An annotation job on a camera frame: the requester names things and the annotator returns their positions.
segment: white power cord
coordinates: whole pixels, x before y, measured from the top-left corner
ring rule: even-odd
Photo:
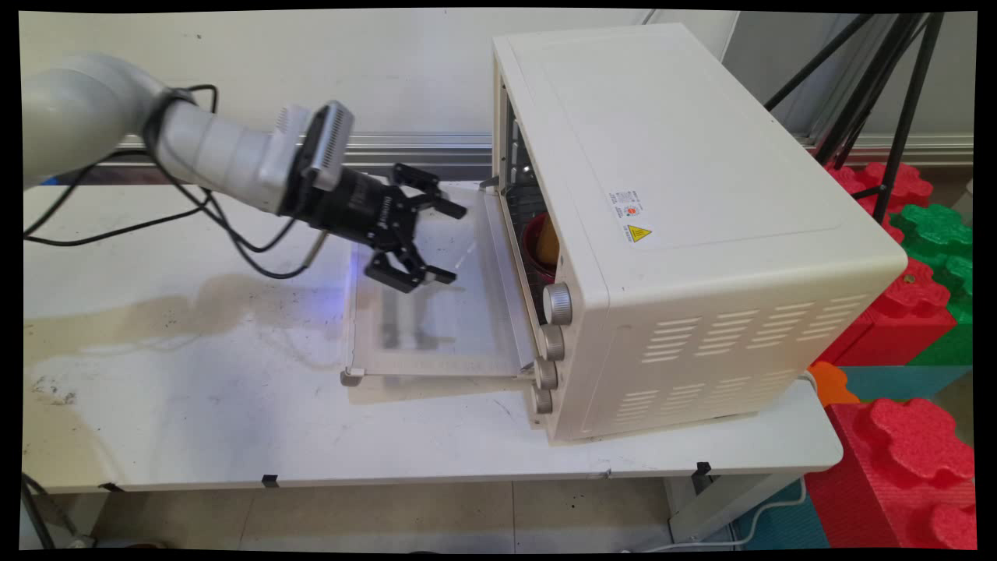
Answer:
[[[814,387],[814,393],[817,393],[817,381],[814,379],[814,375],[811,374],[809,370],[804,370],[804,374],[802,376],[797,377],[797,379],[806,380],[810,382],[811,385]]]
[[[744,539],[738,541],[714,541],[714,542],[689,542],[689,543],[673,543],[669,545],[663,545],[661,547],[655,547],[654,549],[648,549],[647,551],[638,551],[637,553],[657,553],[659,551],[665,551],[668,549],[677,549],[680,547],[733,547],[737,545],[744,545],[755,538],[755,530],[758,529],[758,518],[763,512],[769,510],[770,508],[776,508],[779,506],[798,506],[807,500],[807,486],[804,483],[804,479],[800,478],[800,498],[795,501],[781,501],[773,502],[762,506],[755,512],[755,516],[751,520],[751,531],[748,532],[748,536]],[[621,553],[631,553],[630,551],[623,550]]]

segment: oven door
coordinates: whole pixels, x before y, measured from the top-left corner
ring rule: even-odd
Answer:
[[[507,199],[473,182],[441,188],[468,213],[460,220],[421,213],[415,243],[428,264],[455,272],[457,280],[401,293],[363,274],[371,250],[355,246],[347,279],[352,298],[344,310],[344,385],[371,375],[529,375],[535,311],[523,298],[525,273],[513,244],[519,234],[509,221]]]

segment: label sticker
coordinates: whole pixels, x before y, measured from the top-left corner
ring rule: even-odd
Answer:
[[[636,244],[651,234],[650,228],[645,221],[649,218],[644,209],[644,203],[640,200],[640,195],[636,191],[617,191],[609,193],[609,202],[613,207],[613,214],[616,220],[623,227],[623,235],[627,242]]]
[[[619,191],[609,194],[609,200],[616,209],[616,218],[628,219],[638,217],[644,212],[644,207],[640,204],[640,197],[636,191]]]
[[[637,228],[636,226],[627,226],[626,228],[630,231],[630,239],[634,244],[640,242],[644,238],[647,238],[647,236],[651,234],[651,231],[645,228]]]

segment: floor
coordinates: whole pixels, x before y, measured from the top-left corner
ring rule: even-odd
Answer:
[[[667,518],[661,478],[436,483],[116,493],[93,535],[198,549],[600,553],[670,543]]]

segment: teal foam block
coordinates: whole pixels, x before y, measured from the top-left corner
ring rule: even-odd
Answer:
[[[782,491],[749,510],[734,521],[740,538],[748,537],[751,521],[759,508],[773,502],[795,501],[800,498],[800,481],[794,481]],[[831,545],[824,534],[821,519],[817,516],[810,496],[797,506],[770,508],[758,518],[755,538],[742,546],[749,551],[769,551],[774,549],[829,549]]]
[[[973,366],[845,366],[848,391],[859,399],[930,398]]]

